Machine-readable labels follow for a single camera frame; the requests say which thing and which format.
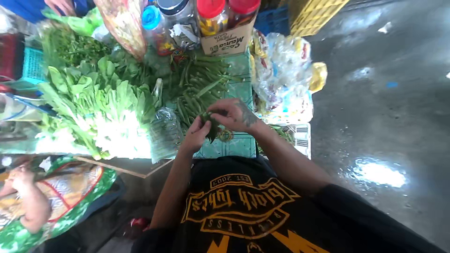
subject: teal tile surface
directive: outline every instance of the teal tile surface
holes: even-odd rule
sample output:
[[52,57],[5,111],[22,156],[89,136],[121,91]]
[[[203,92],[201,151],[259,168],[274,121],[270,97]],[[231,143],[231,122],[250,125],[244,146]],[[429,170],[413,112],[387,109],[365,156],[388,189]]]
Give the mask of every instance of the teal tile surface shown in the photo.
[[[242,82],[228,82],[228,92],[225,98],[240,98],[248,108],[253,111],[252,85],[250,84],[250,67],[248,54],[240,54],[225,58],[230,67],[230,73],[244,78]],[[234,137],[229,142],[215,139],[212,144],[206,139],[201,149],[194,154],[194,158],[218,158],[227,155],[238,155],[248,158],[256,157],[255,139],[247,133],[234,132]]]

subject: black t-shirt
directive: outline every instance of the black t-shirt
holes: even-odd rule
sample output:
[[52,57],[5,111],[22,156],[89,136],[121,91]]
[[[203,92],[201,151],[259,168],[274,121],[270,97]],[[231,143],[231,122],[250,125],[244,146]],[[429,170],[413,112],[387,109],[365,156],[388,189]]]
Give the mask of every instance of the black t-shirt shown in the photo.
[[359,195],[328,185],[303,197],[260,159],[222,157],[193,167],[176,228],[151,229],[133,253],[443,252]]

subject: hand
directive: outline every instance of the hand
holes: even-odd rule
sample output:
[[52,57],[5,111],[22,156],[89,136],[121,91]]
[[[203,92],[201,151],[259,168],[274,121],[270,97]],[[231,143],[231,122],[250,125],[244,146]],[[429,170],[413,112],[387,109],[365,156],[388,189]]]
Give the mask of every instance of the hand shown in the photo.
[[61,16],[61,13],[56,7],[63,11],[66,16],[75,16],[72,0],[44,0],[44,2],[59,16]]
[[252,134],[256,123],[260,122],[247,105],[240,99],[221,99],[208,108],[213,112],[211,117],[221,125],[236,132],[247,132]]
[[34,185],[34,173],[29,169],[30,163],[24,163],[21,166],[11,170],[7,181],[12,183],[12,187],[19,193]]
[[180,153],[192,156],[195,152],[199,151],[210,129],[211,121],[206,121],[202,127],[202,120],[200,116],[197,116],[186,132],[186,137],[184,137],[184,141],[180,146]]

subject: plastic bottle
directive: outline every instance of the plastic bottle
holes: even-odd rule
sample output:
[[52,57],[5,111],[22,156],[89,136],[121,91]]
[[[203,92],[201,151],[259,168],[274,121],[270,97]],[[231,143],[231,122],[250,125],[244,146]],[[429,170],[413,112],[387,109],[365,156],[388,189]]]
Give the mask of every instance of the plastic bottle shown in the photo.
[[157,0],[159,10],[166,19],[170,36],[177,46],[187,49],[193,49],[199,42],[192,1]]
[[211,36],[227,29],[225,0],[197,0],[197,20],[202,36]]
[[142,27],[145,40],[156,49],[158,55],[170,54],[171,50],[175,49],[169,31],[165,27],[164,17],[156,6],[145,7],[142,13]]
[[250,23],[260,4],[261,0],[229,0],[228,28]]

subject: wooden board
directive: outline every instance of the wooden board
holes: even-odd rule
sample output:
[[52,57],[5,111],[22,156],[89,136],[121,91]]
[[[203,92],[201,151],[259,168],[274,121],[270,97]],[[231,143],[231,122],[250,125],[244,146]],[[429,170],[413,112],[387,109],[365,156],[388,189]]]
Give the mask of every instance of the wooden board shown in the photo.
[[75,159],[79,161],[84,161],[88,163],[97,164],[116,170],[118,172],[128,173],[141,178],[146,178],[164,166],[170,164],[173,159],[163,159],[156,164],[152,164],[151,159],[143,158],[113,158],[111,160],[94,160],[92,157],[87,156],[74,156]]

